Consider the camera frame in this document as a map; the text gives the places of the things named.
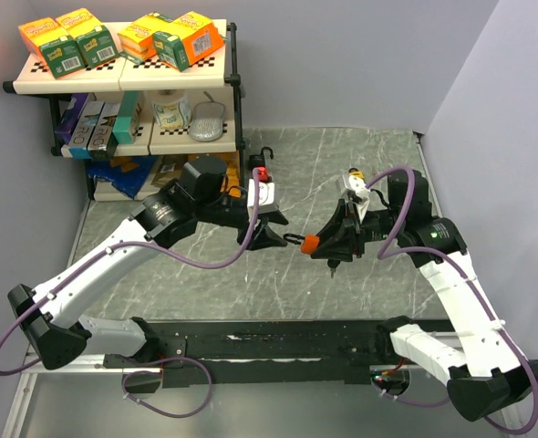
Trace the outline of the paper towel roll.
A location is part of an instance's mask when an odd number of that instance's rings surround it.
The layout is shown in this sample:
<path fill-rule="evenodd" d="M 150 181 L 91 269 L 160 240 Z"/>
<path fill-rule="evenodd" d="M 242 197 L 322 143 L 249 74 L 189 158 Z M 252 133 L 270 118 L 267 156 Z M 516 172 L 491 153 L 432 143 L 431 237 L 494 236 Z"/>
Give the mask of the paper towel roll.
<path fill-rule="evenodd" d="M 150 104 L 154 118 L 162 129 L 182 129 L 191 122 L 191 107 L 183 89 L 153 90 Z"/>

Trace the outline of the white grey box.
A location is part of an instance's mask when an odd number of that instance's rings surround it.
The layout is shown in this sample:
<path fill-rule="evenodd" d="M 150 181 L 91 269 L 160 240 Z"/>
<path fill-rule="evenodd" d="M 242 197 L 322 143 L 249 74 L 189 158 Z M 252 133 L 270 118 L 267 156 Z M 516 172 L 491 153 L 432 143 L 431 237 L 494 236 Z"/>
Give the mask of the white grey box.
<path fill-rule="evenodd" d="M 71 158 L 85 160 L 90 158 L 88 144 L 93 135 L 105 102 L 92 100 L 88 102 L 78 119 L 78 124 L 74 129 L 71 140 L 67 145 L 67 151 Z"/>

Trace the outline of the grey black box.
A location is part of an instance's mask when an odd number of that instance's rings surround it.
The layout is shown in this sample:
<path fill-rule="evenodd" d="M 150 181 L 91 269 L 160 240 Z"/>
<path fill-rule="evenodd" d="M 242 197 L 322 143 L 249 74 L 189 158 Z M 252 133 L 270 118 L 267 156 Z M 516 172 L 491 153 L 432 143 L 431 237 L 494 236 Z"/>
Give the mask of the grey black box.
<path fill-rule="evenodd" d="M 88 154 L 94 161 L 109 161 L 115 154 L 118 141 L 113 129 L 119 108 L 119 103 L 105 103 L 103 106 L 87 147 Z"/>

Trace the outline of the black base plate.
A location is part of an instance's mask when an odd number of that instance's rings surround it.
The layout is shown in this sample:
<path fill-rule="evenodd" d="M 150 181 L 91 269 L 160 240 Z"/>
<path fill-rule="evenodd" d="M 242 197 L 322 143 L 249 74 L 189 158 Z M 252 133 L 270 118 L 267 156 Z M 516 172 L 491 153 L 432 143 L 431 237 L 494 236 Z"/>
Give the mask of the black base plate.
<path fill-rule="evenodd" d="M 208 381 L 369 384 L 372 369 L 398 363 L 382 343 L 381 323 L 379 319 L 153 321 L 150 326 L 159 343 L 149 356 L 126 360 L 109 354 L 103 365 L 161 371 L 165 388 Z"/>

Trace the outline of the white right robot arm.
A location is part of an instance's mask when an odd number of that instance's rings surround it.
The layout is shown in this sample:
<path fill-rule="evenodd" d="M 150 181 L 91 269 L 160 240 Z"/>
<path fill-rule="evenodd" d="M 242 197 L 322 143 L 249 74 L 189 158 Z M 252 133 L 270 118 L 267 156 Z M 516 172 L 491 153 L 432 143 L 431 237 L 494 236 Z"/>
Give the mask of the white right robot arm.
<path fill-rule="evenodd" d="M 538 417 L 538 360 L 529 360 L 512 340 L 484 293 L 471 252 L 457 226 L 433 214 L 429 183 L 418 171 L 398 167 L 382 173 L 384 207 L 370 209 L 374 184 L 356 168 L 339 178 L 335 212 L 302 244 L 303 253 L 324 259 L 331 271 L 380 242 L 380 260 L 407 255 L 439 298 L 460 342 L 454 349 L 401 316 L 378 326 L 376 353 L 386 363 L 419 365 L 440 381 L 458 413 L 474 422 L 533 397 L 529 423 Z"/>

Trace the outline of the olive brown snack bag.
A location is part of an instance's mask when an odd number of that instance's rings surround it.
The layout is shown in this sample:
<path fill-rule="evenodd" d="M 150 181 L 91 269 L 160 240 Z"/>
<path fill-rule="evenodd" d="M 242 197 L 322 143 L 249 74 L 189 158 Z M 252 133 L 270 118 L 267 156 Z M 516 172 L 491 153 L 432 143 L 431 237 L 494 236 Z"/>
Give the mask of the olive brown snack bag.
<path fill-rule="evenodd" d="M 187 155 L 163 155 L 151 185 L 157 188 L 162 188 L 170 181 L 178 179 L 181 176 L 183 166 L 187 161 Z"/>

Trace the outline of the orange green sponge box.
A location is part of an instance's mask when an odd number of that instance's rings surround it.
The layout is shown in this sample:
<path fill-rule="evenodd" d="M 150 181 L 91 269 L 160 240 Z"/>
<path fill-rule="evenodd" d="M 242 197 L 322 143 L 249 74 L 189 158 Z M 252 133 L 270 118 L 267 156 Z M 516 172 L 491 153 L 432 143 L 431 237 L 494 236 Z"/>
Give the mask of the orange green sponge box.
<path fill-rule="evenodd" d="M 224 46 L 213 21 L 190 11 L 153 34 L 156 54 L 166 65 L 184 71 Z"/>
<path fill-rule="evenodd" d="M 97 68 L 119 56 L 110 31 L 86 7 L 56 18 L 75 40 L 88 68 Z"/>
<path fill-rule="evenodd" d="M 77 42 L 54 18 L 45 17 L 18 27 L 27 49 L 54 78 L 86 67 Z"/>

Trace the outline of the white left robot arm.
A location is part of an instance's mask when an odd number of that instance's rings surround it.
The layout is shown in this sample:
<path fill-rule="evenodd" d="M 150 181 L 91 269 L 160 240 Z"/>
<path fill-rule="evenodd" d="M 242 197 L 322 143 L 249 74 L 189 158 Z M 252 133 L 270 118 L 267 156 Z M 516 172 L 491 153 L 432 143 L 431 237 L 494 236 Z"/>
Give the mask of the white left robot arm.
<path fill-rule="evenodd" d="M 82 355 L 126 357 L 139 367 L 158 354 L 159 338 L 139 317 L 124 320 L 93 318 L 88 308 L 136 267 L 158 254 L 200 269 L 219 269 L 237 260 L 216 263 L 190 260 L 171 251 L 192 235 L 199 223 L 238 230 L 239 250 L 262 248 L 258 237 L 269 223 L 285 224 L 278 210 L 275 184 L 256 167 L 243 198 L 225 188 L 225 161 L 203 155 L 183 165 L 181 175 L 146 197 L 97 247 L 63 273 L 30 288 L 19 285 L 8 300 L 38 361 L 48 370 L 60 369 Z"/>

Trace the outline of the orange honey dijon bag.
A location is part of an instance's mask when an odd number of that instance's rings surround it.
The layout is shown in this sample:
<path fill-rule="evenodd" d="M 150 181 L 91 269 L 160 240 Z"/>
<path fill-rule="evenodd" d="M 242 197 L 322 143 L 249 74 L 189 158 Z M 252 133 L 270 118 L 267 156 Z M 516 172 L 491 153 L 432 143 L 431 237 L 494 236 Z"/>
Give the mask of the orange honey dijon bag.
<path fill-rule="evenodd" d="M 231 195 L 239 196 L 240 195 L 240 190 L 238 189 L 238 186 L 240 186 L 239 153 L 237 151 L 226 152 L 224 154 L 224 161 L 227 165 L 226 188 L 229 189 Z"/>

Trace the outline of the purple box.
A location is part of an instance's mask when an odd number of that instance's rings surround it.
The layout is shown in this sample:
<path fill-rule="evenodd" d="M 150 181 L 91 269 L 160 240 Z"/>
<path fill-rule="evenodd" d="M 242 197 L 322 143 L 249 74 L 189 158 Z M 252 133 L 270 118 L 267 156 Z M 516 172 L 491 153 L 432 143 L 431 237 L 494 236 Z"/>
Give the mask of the purple box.
<path fill-rule="evenodd" d="M 63 112 L 54 133 L 62 144 L 69 143 L 78 124 L 78 120 L 89 100 L 94 99 L 93 93 L 74 93 Z"/>

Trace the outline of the beige three-tier shelf rack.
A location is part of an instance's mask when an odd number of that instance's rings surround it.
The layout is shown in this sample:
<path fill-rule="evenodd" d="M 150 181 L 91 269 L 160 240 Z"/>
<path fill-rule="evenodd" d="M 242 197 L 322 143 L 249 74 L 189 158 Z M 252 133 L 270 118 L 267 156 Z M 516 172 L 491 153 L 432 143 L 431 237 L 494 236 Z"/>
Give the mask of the beige three-tier shelf rack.
<path fill-rule="evenodd" d="M 213 23 L 225 38 L 224 46 L 182 72 L 162 64 L 157 58 L 136 65 L 119 57 L 100 67 L 84 68 L 55 79 L 35 56 L 30 55 L 17 79 L 4 82 L 3 90 L 8 94 L 47 99 L 52 128 L 61 117 L 59 103 L 69 102 L 74 93 L 93 93 L 99 100 L 117 103 L 126 91 L 180 89 L 187 92 L 191 106 L 212 96 L 225 106 L 220 139 L 198 142 L 182 130 L 164 130 L 154 121 L 147 107 L 140 115 L 135 141 L 118 146 L 115 155 L 138 157 L 238 151 L 239 180 L 244 183 L 246 141 L 243 137 L 243 92 L 237 64 L 237 27 L 225 19 L 215 19 Z"/>

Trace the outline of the yellow orange sponge pack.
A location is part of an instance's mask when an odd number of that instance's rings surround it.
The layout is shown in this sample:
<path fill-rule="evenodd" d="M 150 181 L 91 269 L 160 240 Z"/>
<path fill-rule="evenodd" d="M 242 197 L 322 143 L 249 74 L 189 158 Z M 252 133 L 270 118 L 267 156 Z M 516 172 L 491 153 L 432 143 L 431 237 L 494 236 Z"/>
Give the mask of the yellow orange sponge pack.
<path fill-rule="evenodd" d="M 165 29 L 171 22 L 171 18 L 152 12 L 123 26 L 117 32 L 122 48 L 121 55 L 134 64 L 153 57 L 156 54 L 153 35 Z"/>

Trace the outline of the aluminium rail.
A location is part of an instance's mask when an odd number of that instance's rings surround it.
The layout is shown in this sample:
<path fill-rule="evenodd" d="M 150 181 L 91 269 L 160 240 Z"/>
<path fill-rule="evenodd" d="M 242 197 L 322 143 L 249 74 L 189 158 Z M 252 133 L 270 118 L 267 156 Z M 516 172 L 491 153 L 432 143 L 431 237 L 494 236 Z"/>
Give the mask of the aluminium rail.
<path fill-rule="evenodd" d="M 349 364 L 394 364 L 400 360 L 420 367 L 459 367 L 463 364 L 491 370 L 500 366 L 510 349 L 497 331 L 480 336 L 471 333 L 426 332 L 411 323 L 391 332 L 291 328 L 278 333 L 274 327 L 260 332 L 222 330 L 217 334 L 190 334 L 164 330 L 149 333 L 131 356 L 128 347 L 96 336 L 45 343 L 36 353 L 47 370 L 59 370 L 92 356 L 100 356 L 107 368 L 148 368 L 156 360 L 219 360 L 235 363 L 318 363 L 342 360 Z"/>

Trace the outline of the yellow padlock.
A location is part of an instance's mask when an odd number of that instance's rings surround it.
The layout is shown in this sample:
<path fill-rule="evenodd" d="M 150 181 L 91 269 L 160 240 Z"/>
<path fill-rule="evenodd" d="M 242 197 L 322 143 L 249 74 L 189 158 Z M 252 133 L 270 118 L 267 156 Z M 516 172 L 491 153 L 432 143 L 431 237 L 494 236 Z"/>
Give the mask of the yellow padlock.
<path fill-rule="evenodd" d="M 359 179 L 361 179 L 361 180 L 364 179 L 364 173 L 363 173 L 362 171 L 360 171 L 359 169 L 357 169 L 357 168 L 350 168 L 350 169 L 348 170 L 348 174 L 349 174 L 350 176 L 359 178 Z"/>

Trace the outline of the orange padlock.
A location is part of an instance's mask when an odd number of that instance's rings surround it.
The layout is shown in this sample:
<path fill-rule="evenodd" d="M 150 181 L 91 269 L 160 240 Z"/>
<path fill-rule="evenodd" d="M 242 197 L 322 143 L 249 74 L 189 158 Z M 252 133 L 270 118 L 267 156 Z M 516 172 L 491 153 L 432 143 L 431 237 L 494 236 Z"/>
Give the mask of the orange padlock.
<path fill-rule="evenodd" d="M 320 244 L 320 237 L 317 235 L 297 235 L 286 233 L 283 239 L 290 244 L 299 245 L 300 251 L 306 255 L 312 255 Z"/>

